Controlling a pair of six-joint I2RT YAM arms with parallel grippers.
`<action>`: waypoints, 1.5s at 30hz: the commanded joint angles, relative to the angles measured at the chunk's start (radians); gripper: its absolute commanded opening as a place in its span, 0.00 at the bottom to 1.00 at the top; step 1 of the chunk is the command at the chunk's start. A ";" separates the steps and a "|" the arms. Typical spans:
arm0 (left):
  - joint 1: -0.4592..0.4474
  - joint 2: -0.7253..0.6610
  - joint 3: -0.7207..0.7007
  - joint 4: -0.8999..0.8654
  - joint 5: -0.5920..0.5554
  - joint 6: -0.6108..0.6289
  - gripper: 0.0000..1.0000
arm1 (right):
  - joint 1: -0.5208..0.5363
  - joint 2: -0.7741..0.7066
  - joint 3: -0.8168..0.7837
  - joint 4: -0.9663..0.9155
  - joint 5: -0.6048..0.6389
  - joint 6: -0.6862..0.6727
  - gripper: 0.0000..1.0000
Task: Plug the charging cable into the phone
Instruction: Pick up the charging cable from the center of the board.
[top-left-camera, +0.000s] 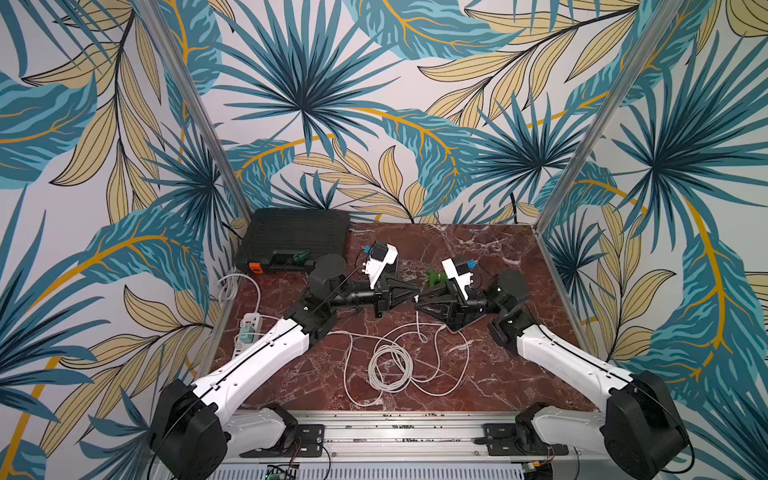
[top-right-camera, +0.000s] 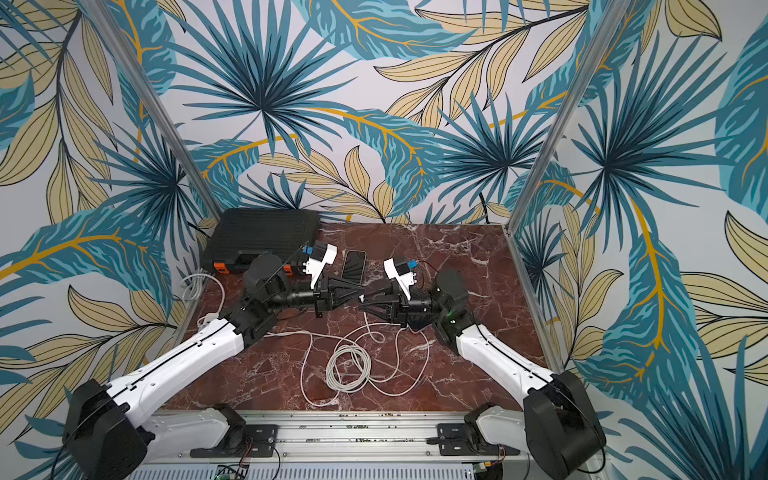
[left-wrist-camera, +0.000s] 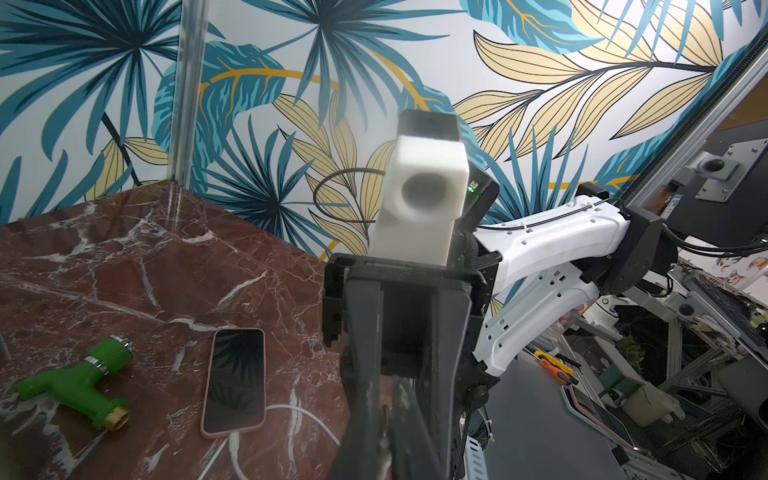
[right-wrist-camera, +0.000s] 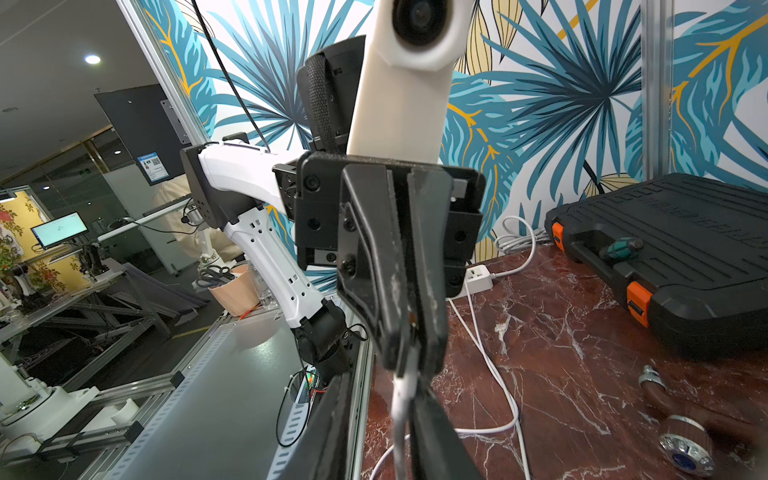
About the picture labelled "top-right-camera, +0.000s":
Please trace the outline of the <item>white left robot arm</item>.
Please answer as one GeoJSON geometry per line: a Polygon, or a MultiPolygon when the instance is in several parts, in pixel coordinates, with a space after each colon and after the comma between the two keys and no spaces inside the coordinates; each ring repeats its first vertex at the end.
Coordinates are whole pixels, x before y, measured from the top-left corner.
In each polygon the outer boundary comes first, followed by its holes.
{"type": "Polygon", "coordinates": [[[124,479],[162,446],[147,426],[171,397],[213,367],[250,348],[269,333],[285,309],[313,309],[317,317],[363,291],[365,257],[349,253],[341,276],[323,270],[336,248],[302,247],[296,261],[257,256],[242,275],[238,303],[195,335],[152,362],[110,382],[89,380],[72,393],[62,434],[68,453],[88,479],[124,479]]]}

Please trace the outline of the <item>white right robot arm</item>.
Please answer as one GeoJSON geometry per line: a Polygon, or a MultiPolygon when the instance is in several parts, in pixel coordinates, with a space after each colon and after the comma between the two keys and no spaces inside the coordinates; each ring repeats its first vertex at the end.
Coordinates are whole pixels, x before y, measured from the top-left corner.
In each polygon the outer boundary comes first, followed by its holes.
{"type": "Polygon", "coordinates": [[[529,454],[552,479],[585,470],[594,456],[607,456],[607,440],[584,384],[570,372],[554,373],[528,360],[477,320],[461,274],[437,274],[429,290],[410,274],[391,279],[362,297],[360,308],[389,323],[419,332],[433,328],[438,340],[480,368],[521,406],[478,407],[464,425],[479,446],[510,447],[529,454]]]}

